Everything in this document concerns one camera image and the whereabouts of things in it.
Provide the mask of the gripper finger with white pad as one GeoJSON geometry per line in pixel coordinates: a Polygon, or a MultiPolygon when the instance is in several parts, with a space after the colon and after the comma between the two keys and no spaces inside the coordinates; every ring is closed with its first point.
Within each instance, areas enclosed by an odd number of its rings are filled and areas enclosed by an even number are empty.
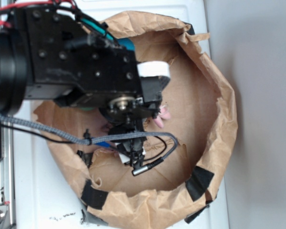
{"type": "MultiPolygon", "coordinates": [[[[109,130],[109,135],[128,134],[143,132],[142,120],[135,120],[129,124],[116,125],[109,130]]],[[[142,167],[144,161],[143,144],[147,140],[146,137],[130,138],[124,140],[113,140],[117,143],[119,153],[124,154],[130,158],[129,164],[132,167],[142,167]]]]}
{"type": "Polygon", "coordinates": [[[169,64],[150,61],[137,64],[145,103],[161,102],[162,91],[170,82],[169,64]]]}

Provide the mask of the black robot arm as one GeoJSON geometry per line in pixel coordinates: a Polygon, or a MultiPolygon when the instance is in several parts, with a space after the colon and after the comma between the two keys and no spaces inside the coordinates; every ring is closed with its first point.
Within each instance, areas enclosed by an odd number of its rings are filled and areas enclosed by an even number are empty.
{"type": "Polygon", "coordinates": [[[170,151],[145,158],[146,118],[161,110],[170,81],[164,62],[139,63],[127,38],[84,14],[74,1],[14,3],[0,8],[0,122],[24,100],[52,100],[60,107],[97,108],[113,124],[110,140],[137,172],[163,162],[170,151]]]}

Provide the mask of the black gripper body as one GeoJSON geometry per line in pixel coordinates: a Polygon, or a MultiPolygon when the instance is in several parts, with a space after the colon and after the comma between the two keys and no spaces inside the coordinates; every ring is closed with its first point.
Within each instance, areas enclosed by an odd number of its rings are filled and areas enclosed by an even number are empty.
{"type": "Polygon", "coordinates": [[[24,9],[30,74],[25,98],[60,107],[94,107],[115,123],[148,116],[134,51],[78,9],[24,9]]]}

